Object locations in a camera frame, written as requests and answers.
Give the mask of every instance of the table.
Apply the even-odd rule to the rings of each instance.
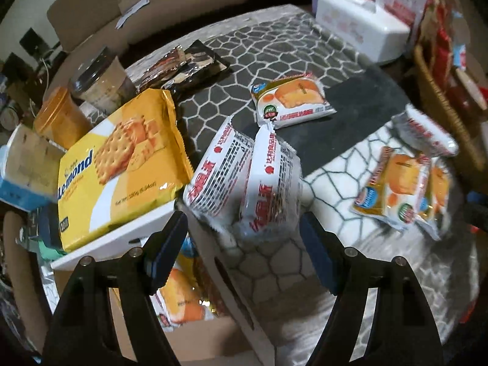
[[[230,60],[234,72],[178,105],[180,120],[187,128],[185,145],[193,164],[198,163],[226,116],[236,114],[238,130],[252,133],[256,129],[247,90],[256,79],[311,70],[326,88],[330,87],[328,95],[333,94],[338,84],[347,88],[354,83],[359,87],[358,79],[363,80],[361,86],[368,81],[384,84],[386,88],[376,87],[380,90],[376,97],[386,96],[387,102],[370,117],[357,104],[352,111],[347,106],[348,100],[340,102],[340,106],[338,101],[331,100],[339,112],[329,122],[318,120],[307,126],[315,127],[315,133],[330,131],[335,120],[340,123],[337,130],[342,127],[343,132],[338,138],[329,134],[321,143],[321,152],[303,145],[297,147],[302,166],[307,167],[303,169],[303,205],[316,214],[325,229],[336,232],[345,246],[355,246],[370,258],[391,260],[396,255],[405,256],[416,272],[445,341],[476,297],[478,283],[486,271],[480,263],[486,259],[486,252],[481,254],[486,244],[477,243],[456,213],[462,202],[459,188],[455,186],[451,194],[449,238],[439,243],[416,226],[401,234],[349,211],[352,200],[374,169],[382,146],[412,153],[397,140],[389,122],[392,111],[399,112],[406,103],[403,92],[363,56],[317,29],[308,14],[292,5],[206,26],[136,62],[127,69],[128,75],[137,81],[145,69],[175,45],[187,48],[196,39]],[[349,117],[351,111],[357,117]],[[298,126],[282,130],[284,137],[293,141],[294,130],[299,130]],[[320,287],[300,237],[261,246],[249,246],[226,236],[219,236],[218,242],[233,278],[277,346],[278,364],[305,364],[325,326],[334,297]],[[353,358],[364,352],[373,310],[371,291]]]

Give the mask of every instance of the gray stone pattern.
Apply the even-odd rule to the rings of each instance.
[[[322,32],[308,13],[202,41],[231,63],[232,73],[179,103],[181,127],[187,130],[185,145],[194,164],[227,116],[235,114],[240,130],[255,122],[252,84],[309,71],[328,88],[364,71],[364,58]]]

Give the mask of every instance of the plastic cup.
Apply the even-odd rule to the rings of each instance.
[[[74,104],[67,88],[53,90],[34,120],[36,132],[65,149],[85,136],[92,125]]]

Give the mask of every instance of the yellow packaging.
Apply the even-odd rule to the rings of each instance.
[[[192,176],[170,92],[144,91],[61,159],[58,209],[64,250],[71,252],[169,202]]]
[[[380,161],[352,210],[377,218],[397,230],[414,222],[424,198],[430,159],[424,154],[410,157],[383,147]]]
[[[446,166],[439,158],[433,159],[427,190],[416,221],[435,241],[441,239],[450,187],[451,176]]]

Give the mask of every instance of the open cardboard box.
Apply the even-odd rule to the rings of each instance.
[[[220,250],[215,239],[185,205],[178,204],[178,208],[188,217],[188,231],[231,316],[210,321],[190,322],[173,332],[165,333],[176,357],[185,366],[207,364],[252,366],[260,363],[264,366],[274,366],[275,348],[221,262]],[[125,251],[132,246],[127,244]],[[107,257],[97,254],[94,258],[104,260]],[[67,270],[68,264],[72,266],[72,261],[58,264],[60,268],[56,268],[55,263],[52,264],[60,296],[72,272]],[[110,302],[121,352],[123,356],[135,359],[120,303],[112,291],[110,291]]]

